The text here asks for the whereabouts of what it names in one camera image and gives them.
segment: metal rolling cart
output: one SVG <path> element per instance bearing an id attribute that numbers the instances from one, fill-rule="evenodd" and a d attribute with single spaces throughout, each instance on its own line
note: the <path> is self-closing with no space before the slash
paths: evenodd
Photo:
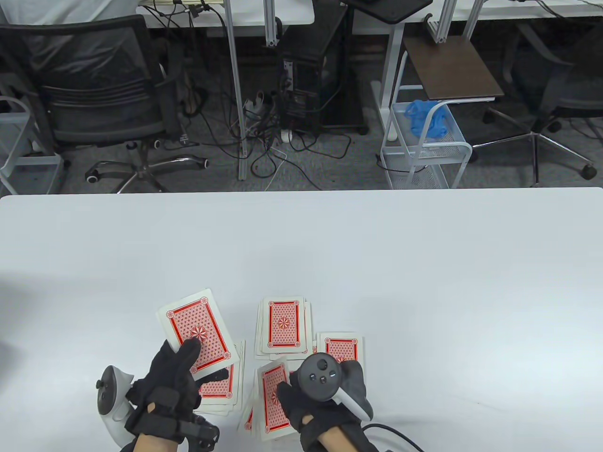
<path id="1" fill-rule="evenodd" d="M 425 24 L 429 36 L 404 38 L 405 52 L 394 85 L 393 101 L 386 123 L 380 159 L 387 170 L 392 189 L 456 188 L 471 157 L 472 147 L 459 129 L 449 104 L 490 102 L 503 91 L 470 42 L 484 0 L 476 0 L 462 36 L 448 36 L 456 0 L 446 0 L 439 21 Z M 403 85 L 402 76 L 408 59 L 421 81 L 418 85 Z M 421 135 L 411 133 L 410 121 L 404 112 L 410 102 L 396 102 L 401 91 L 422 91 L 437 103 L 430 109 Z M 428 139 L 431 119 L 444 111 L 447 134 L 441 139 Z M 400 145 L 388 145 L 398 138 Z M 441 165 L 458 164 L 451 183 L 446 180 Z"/>
<path id="2" fill-rule="evenodd" d="M 43 142 L 30 109 L 11 97 L 0 96 L 0 101 L 23 110 L 0 113 L 0 196 L 56 193 L 63 159 L 46 151 L 33 154 L 32 143 L 43 146 Z"/>

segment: brown shelf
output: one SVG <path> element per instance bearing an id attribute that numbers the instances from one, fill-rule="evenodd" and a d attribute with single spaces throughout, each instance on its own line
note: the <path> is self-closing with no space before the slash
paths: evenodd
<path id="1" fill-rule="evenodd" d="M 462 36 L 449 36 L 443 44 L 424 37 L 405 37 L 403 41 L 430 100 L 504 94 L 473 44 Z"/>

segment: red playing card back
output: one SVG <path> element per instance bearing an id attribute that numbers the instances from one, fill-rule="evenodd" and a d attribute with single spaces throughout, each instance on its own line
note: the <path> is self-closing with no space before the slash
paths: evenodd
<path id="1" fill-rule="evenodd" d="M 203 398 L 232 398 L 233 382 L 235 381 L 235 366 L 229 367 L 229 377 L 222 381 L 210 381 L 201 385 L 199 395 Z"/>
<path id="2" fill-rule="evenodd" d="M 270 310 L 268 346 L 270 348 L 299 347 L 299 301 L 271 301 L 268 307 Z"/>
<path id="3" fill-rule="evenodd" d="M 202 343 L 199 359 L 191 368 L 191 373 L 216 364 L 231 356 L 222 333 L 216 323 L 209 301 L 206 297 L 166 313 L 180 345 L 190 337 Z"/>
<path id="4" fill-rule="evenodd" d="M 358 361 L 358 340 L 357 339 L 325 339 L 326 352 L 337 360 Z"/>
<path id="5" fill-rule="evenodd" d="M 266 424 L 264 428 L 266 433 L 271 433 L 290 426 L 289 419 L 285 416 L 276 395 L 276 387 L 283 381 L 287 382 L 284 365 L 280 365 L 262 375 L 262 384 L 264 386 L 264 412 L 266 414 Z"/>

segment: desk leg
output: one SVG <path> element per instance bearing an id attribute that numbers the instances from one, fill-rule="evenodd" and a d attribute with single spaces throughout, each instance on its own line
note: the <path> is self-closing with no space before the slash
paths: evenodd
<path id="1" fill-rule="evenodd" d="M 381 78 L 381 82 L 377 80 L 371 82 L 371 89 L 373 91 L 375 103 L 377 104 L 377 111 L 379 112 L 382 128 L 385 128 L 388 116 L 390 115 L 391 94 L 394 89 L 394 83 L 396 82 L 396 67 L 398 65 L 398 59 L 400 58 L 403 33 L 404 22 L 392 26 L 390 39 L 387 43 L 387 53 L 385 54 L 383 77 Z M 395 93 L 394 95 L 394 100 L 397 100 L 398 94 Z M 397 135 L 395 129 L 390 127 L 387 139 L 389 141 L 394 141 L 396 138 Z"/>
<path id="2" fill-rule="evenodd" d="M 232 10 L 230 9 L 230 0 L 224 0 L 224 10 L 226 11 L 226 29 L 228 32 L 228 45 L 230 48 L 230 63 L 232 64 L 232 77 L 235 82 L 236 111 L 239 115 L 239 128 L 241 137 L 247 134 L 245 115 L 243 114 L 243 100 L 241 98 L 241 82 L 239 80 L 239 66 L 236 62 L 235 30 L 232 26 Z M 241 141 L 239 149 L 239 180 L 247 179 L 247 139 Z"/>

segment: chair base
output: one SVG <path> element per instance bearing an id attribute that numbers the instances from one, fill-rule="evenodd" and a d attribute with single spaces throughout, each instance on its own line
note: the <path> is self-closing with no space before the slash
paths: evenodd
<path id="1" fill-rule="evenodd" d="M 140 158 L 140 164 L 134 165 L 133 163 L 127 162 L 114 162 L 111 160 L 102 160 L 96 162 L 92 167 L 86 171 L 86 181 L 89 183 L 96 183 L 100 179 L 121 179 L 121 182 L 112 193 L 124 193 L 129 187 L 134 185 L 135 182 L 141 180 L 149 184 L 159 193 L 167 193 L 169 190 L 164 187 L 157 178 L 155 177 L 154 170 L 159 171 L 182 171 L 187 169 L 182 164 L 192 163 L 197 169 L 206 169 L 209 167 L 209 160 L 202 157 L 197 157 L 192 154 L 181 154 L 171 157 L 169 159 L 161 159 L 156 162 L 150 163 L 148 161 L 148 150 L 152 141 L 142 141 L 140 145 L 134 143 L 128 145 L 128 149 L 137 149 L 138 156 Z M 125 171 L 114 171 L 104 172 L 106 169 L 121 169 Z"/>
<path id="2" fill-rule="evenodd" d="M 505 113 L 495 110 L 494 108 L 488 108 L 486 114 L 484 115 L 484 122 L 486 122 L 486 123 L 492 122 L 494 115 L 498 116 L 501 119 L 504 119 L 507 122 L 510 122 L 511 124 L 517 126 L 520 129 L 522 129 L 523 133 L 520 133 L 518 135 L 513 135 L 511 137 L 501 138 L 499 140 L 489 141 L 487 143 L 480 143 L 478 145 L 473 145 L 472 147 L 473 147 L 474 155 L 469 160 L 470 163 L 477 160 L 477 156 L 475 154 L 476 149 L 484 148 L 486 146 L 490 146 L 490 145 L 497 144 L 497 143 L 508 143 L 508 142 L 512 142 L 512 141 L 516 141 L 516 140 L 530 139 L 531 146 L 532 146 L 532 171 L 533 171 L 533 176 L 534 176 L 534 184 L 532 185 L 532 187 L 537 187 L 540 184 L 540 174 L 539 174 L 539 168 L 538 168 L 538 144 L 542 143 L 542 142 L 547 143 L 547 144 L 553 146 L 554 148 L 559 149 L 560 151 L 568 152 L 569 154 L 572 154 L 573 156 L 578 157 L 581 160 L 584 160 L 586 162 L 586 165 L 584 165 L 584 167 L 579 172 L 580 176 L 583 179 L 590 180 L 597 175 L 597 170 L 594 167 L 594 162 L 592 160 L 590 160 L 588 157 L 580 154 L 579 152 L 574 151 L 573 149 L 568 148 L 567 146 L 562 145 L 561 143 L 556 142 L 555 140 L 549 138 L 548 136 L 542 135 L 542 133 L 540 133 L 540 132 L 535 132 L 535 131 L 531 130 L 525 124 L 522 124 L 522 123 L 516 121 L 514 118 L 506 115 Z"/>

